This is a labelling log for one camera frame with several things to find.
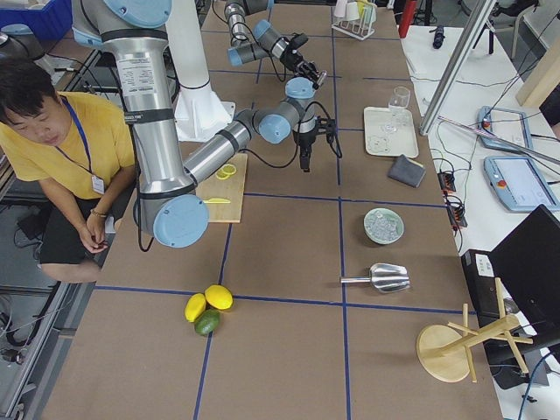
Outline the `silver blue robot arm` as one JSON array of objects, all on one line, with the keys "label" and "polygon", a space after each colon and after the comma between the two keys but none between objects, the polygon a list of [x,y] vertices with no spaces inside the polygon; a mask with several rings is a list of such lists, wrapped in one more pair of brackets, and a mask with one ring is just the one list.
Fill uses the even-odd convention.
[{"label": "silver blue robot arm", "polygon": [[212,90],[194,2],[72,4],[75,40],[115,58],[139,164],[135,221],[140,232],[165,246],[183,248],[204,234],[209,212],[196,187],[253,137],[272,144],[293,137],[303,170],[317,136],[340,151],[336,122],[316,114],[315,93],[326,76],[300,53],[305,35],[286,38],[266,20],[246,25],[247,16],[272,6],[270,1],[226,3],[230,62],[239,66],[267,57],[293,74],[274,108],[236,111]]},{"label": "silver blue robot arm", "polygon": [[263,19],[251,29],[246,17],[262,11],[270,11],[273,1],[226,1],[224,19],[230,33],[229,62],[238,67],[266,57],[278,59],[295,76],[306,78],[315,89],[322,86],[326,71],[319,71],[313,61],[307,60],[299,49],[308,42],[305,33],[293,33],[286,37],[277,31],[270,21]]}]

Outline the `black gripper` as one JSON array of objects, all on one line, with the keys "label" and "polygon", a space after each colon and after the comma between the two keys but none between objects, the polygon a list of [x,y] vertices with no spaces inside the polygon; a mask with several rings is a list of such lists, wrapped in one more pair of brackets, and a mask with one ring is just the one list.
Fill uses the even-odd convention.
[{"label": "black gripper", "polygon": [[336,136],[336,121],[329,117],[315,116],[312,120],[297,125],[292,134],[294,142],[300,149],[300,169],[304,172],[310,172],[311,150],[316,137],[325,135],[327,143],[333,148]]},{"label": "black gripper", "polygon": [[[294,33],[292,38],[286,39],[286,41],[287,46],[283,53],[283,64],[297,76],[317,79],[319,71],[315,64],[312,61],[307,61],[298,50],[299,47],[308,41],[308,37],[304,33]],[[310,88],[314,90],[319,89],[319,85],[315,81],[308,80],[308,83]]]}]

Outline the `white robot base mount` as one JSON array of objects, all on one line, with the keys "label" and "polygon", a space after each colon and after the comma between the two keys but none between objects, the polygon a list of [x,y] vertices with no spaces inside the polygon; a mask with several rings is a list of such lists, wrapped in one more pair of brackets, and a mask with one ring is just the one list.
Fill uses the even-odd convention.
[{"label": "white robot base mount", "polygon": [[173,1],[165,26],[179,84],[178,138],[204,143],[232,122],[235,104],[222,101],[212,88],[195,2]]}]

